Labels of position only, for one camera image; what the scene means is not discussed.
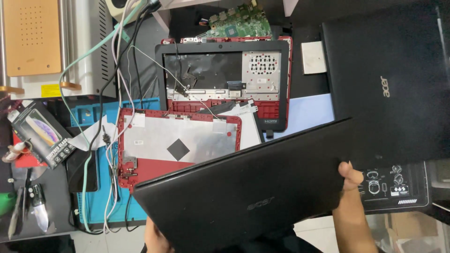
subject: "laptop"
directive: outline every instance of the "laptop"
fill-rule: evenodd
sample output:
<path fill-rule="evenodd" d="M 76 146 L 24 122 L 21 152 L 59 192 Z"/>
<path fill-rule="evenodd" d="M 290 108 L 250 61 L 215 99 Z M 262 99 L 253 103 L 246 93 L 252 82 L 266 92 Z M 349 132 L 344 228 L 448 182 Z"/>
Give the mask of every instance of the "laptop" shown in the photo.
<path fill-rule="evenodd" d="M 344 119 L 139 183 L 134 198 L 176 252 L 212 252 L 336 208 Z"/>
<path fill-rule="evenodd" d="M 336 119 L 355 120 L 356 169 L 450 157 L 450 85 L 435 6 L 323 23 Z"/>

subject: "black laptop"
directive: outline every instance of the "black laptop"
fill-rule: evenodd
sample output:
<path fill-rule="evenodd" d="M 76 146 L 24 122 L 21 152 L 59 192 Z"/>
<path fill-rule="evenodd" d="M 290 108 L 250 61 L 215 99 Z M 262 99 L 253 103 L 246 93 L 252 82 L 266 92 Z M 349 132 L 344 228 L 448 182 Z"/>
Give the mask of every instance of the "black laptop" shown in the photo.
<path fill-rule="evenodd" d="M 336 119 L 353 117 L 360 170 L 450 157 L 450 85 L 435 6 L 323 23 Z"/>
<path fill-rule="evenodd" d="M 321 125 L 137 184 L 175 252 L 213 252 L 336 208 L 352 120 Z"/>

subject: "tile floor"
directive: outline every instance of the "tile floor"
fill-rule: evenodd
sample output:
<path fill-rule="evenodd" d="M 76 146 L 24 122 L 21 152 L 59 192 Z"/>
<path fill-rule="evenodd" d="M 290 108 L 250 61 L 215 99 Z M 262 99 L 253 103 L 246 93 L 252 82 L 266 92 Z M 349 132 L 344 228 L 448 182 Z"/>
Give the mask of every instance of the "tile floor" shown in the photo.
<path fill-rule="evenodd" d="M 77 253 L 122 253 L 140 252 L 144 245 L 145 227 L 139 227 L 129 233 L 124 228 L 108 235 L 87 235 L 81 232 L 72 233 Z M 309 219 L 295 224 L 294 231 L 298 237 L 311 243 L 323 253 L 338 252 L 333 217 Z"/>

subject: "hand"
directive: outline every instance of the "hand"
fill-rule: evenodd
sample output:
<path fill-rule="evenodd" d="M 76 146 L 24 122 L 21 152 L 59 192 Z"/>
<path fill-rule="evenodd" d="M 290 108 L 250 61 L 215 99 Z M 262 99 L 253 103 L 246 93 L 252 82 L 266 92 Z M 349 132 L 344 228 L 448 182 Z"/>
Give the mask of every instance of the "hand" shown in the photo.
<path fill-rule="evenodd" d="M 147 253 L 173 253 L 175 250 L 170 246 L 167 239 L 156 227 L 155 223 L 147 217 L 144 233 L 145 245 L 147 245 Z"/>
<path fill-rule="evenodd" d="M 345 178 L 344 191 L 354 190 L 358 188 L 358 185 L 364 180 L 362 172 L 353 169 L 351 162 L 342 162 L 338 167 L 339 174 Z"/>

